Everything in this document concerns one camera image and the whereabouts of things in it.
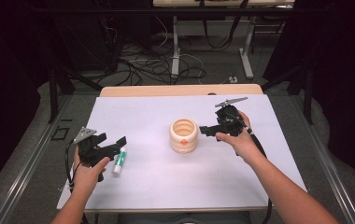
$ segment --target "tabletop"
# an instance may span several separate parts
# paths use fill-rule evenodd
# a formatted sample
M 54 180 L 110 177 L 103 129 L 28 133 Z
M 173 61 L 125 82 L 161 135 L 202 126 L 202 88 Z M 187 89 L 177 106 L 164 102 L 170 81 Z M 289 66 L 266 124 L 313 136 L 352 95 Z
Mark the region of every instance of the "tabletop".
M 111 173 L 114 162 L 109 164 L 105 180 L 98 183 L 87 202 L 86 212 L 265 208 L 268 197 L 262 185 L 229 145 L 203 134 L 198 136 L 197 148 L 188 154 L 177 153 L 169 145 L 168 128 L 174 120 L 189 118 L 198 126 L 216 125 L 215 104 L 243 96 L 248 99 L 234 105 L 250 117 L 267 157 L 305 189 L 268 97 L 259 93 L 256 85 L 176 86 L 180 93 L 172 91 L 173 86 L 154 86 L 150 96 L 137 97 L 141 95 L 137 89 L 148 88 L 107 88 L 96 99 L 87 128 L 106 133 L 107 140 L 100 147 L 126 136 L 127 155 L 119 176 Z M 256 90 L 254 94 L 246 92 L 250 88 Z M 130 89 L 135 96 L 127 95 Z M 155 92 L 169 95 L 157 96 Z M 208 96 L 210 92 L 217 95 Z M 58 209 L 69 194 L 66 187 Z

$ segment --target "desk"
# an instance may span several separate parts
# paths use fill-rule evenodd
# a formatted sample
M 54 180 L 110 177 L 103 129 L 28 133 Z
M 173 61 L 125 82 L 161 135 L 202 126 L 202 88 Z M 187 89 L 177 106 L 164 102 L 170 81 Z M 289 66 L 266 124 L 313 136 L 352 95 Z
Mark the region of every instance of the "desk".
M 236 1 L 236 0 L 231 0 L 231 1 L 205 1 L 205 6 L 206 7 L 239 7 L 242 1 Z M 194 0 L 153 0 L 153 5 L 155 7 L 199 7 L 200 2 L 196 2 Z M 267 6 L 284 6 L 284 5 L 293 5 L 294 0 L 249 0 L 248 1 L 248 6 L 249 7 L 267 7 Z M 244 71 L 245 75 L 247 78 L 252 79 L 253 78 L 253 72 L 250 67 L 249 63 L 249 58 L 248 58 L 248 52 L 249 52 L 249 45 L 251 38 L 253 36 L 253 29 L 254 29 L 254 24 L 255 24 L 256 18 L 251 17 L 250 21 L 248 23 L 248 27 L 246 31 L 244 31 L 244 47 L 239 50 L 240 56 L 241 56 L 241 61 L 244 66 Z M 211 23 L 215 23 L 216 25 L 219 26 L 220 28 L 220 23 L 227 23 L 231 27 L 231 22 L 226 22 L 226 21 L 209 21 L 209 25 L 212 25 Z M 179 24 L 179 21 L 176 16 L 174 16 L 174 56 L 173 56 L 173 62 L 172 62 L 172 77 L 178 77 L 178 65 L 179 65 L 179 54 L 180 54 L 180 49 L 178 48 L 178 36 L 179 35 L 197 35 L 198 31 L 201 29 L 201 26 L 195 26 L 194 28 L 190 27 L 186 29 L 186 31 L 179 31 L 178 27 L 181 27 L 182 25 L 186 25 L 187 22 L 184 24 Z
M 210 92 L 217 95 L 208 96 Z M 126 136 L 128 152 L 119 177 L 111 173 L 114 161 L 109 164 L 86 212 L 265 208 L 268 197 L 263 187 L 229 145 L 200 134 L 191 153 L 179 154 L 169 146 L 168 128 L 175 119 L 215 125 L 215 104 L 242 96 L 248 100 L 235 106 L 250 117 L 269 160 L 305 189 L 273 108 L 258 85 L 110 87 L 97 98 L 87 127 L 107 134 L 101 147 Z M 66 186 L 58 209 L 69 195 Z

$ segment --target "stacked rings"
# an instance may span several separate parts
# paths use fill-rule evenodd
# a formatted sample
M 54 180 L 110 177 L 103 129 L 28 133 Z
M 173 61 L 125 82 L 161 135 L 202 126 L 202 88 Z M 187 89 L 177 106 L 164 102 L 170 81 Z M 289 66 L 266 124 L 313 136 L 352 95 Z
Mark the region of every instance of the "stacked rings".
M 190 119 L 177 119 L 169 128 L 169 140 L 176 152 L 192 152 L 198 143 L 198 127 Z

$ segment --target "black curtain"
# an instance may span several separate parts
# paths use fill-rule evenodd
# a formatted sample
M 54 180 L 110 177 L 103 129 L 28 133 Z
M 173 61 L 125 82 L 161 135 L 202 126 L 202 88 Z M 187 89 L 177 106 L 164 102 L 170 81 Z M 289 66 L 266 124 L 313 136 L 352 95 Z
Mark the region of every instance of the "black curtain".
M 355 168 L 355 1 L 297 0 L 296 6 L 332 10 L 289 18 L 264 78 L 273 81 L 295 66 L 312 66 L 314 98 L 330 123 L 328 148 Z M 286 80 L 302 87 L 303 74 Z
M 19 13 L 14 1 L 0 1 L 0 171 L 36 113 L 37 88 L 48 80 Z

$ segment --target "marker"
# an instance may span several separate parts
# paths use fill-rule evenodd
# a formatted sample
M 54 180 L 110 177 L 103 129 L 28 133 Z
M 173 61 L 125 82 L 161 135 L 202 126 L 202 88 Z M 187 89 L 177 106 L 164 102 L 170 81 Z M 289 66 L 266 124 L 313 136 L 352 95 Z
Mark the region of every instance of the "marker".
M 120 154 L 116 159 L 116 163 L 114 163 L 113 167 L 113 175 L 119 175 L 121 172 L 122 165 L 124 164 L 125 161 L 125 156 L 127 154 L 127 149 L 125 147 L 122 147 L 120 149 Z

